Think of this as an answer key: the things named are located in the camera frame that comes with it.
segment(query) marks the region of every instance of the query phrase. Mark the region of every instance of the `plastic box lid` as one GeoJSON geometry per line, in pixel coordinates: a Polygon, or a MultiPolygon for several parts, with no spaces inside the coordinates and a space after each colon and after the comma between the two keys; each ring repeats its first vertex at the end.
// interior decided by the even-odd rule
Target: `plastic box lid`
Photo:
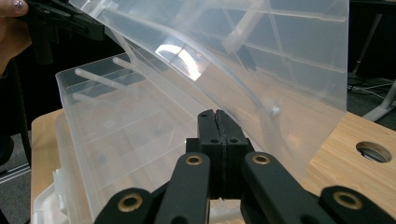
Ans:
{"type": "Polygon", "coordinates": [[[57,75],[92,219],[166,182],[206,109],[296,179],[346,112],[346,0],[70,3],[126,52],[57,75]]]}

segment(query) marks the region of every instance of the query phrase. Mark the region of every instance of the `wooden table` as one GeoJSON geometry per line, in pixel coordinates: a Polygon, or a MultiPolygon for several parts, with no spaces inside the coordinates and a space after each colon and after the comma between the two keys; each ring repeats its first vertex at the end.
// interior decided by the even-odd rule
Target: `wooden table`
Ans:
{"type": "MultiPolygon", "coordinates": [[[[54,121],[61,113],[54,111],[32,123],[32,211],[35,198],[53,182],[52,172],[60,167],[54,121]]],[[[369,161],[356,149],[360,142],[377,143],[396,157],[396,132],[346,113],[310,162],[302,185],[317,195],[332,185],[357,190],[396,218],[396,158],[369,161]]]]}

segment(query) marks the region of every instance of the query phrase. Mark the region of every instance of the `finger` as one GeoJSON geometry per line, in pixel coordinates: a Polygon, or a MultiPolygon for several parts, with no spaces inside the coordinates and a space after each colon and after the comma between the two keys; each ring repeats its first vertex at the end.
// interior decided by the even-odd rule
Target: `finger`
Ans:
{"type": "Polygon", "coordinates": [[[0,0],[0,18],[23,16],[28,10],[24,0],[0,0]]]}
{"type": "Polygon", "coordinates": [[[32,44],[25,22],[13,18],[4,18],[3,20],[5,21],[3,25],[7,27],[7,31],[3,38],[0,37],[0,76],[3,74],[8,61],[32,44]]]}

